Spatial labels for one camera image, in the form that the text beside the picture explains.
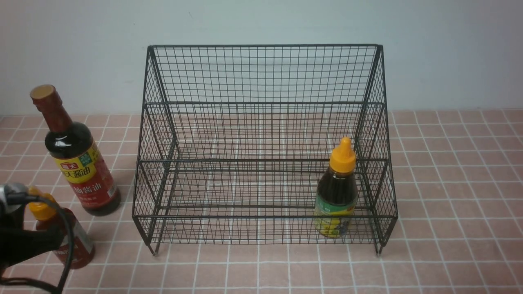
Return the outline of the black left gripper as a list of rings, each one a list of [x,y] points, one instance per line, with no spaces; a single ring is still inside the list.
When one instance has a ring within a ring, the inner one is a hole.
[[[0,273],[43,253],[57,250],[66,237],[63,227],[57,225],[45,230],[31,231],[18,227],[0,229]]]

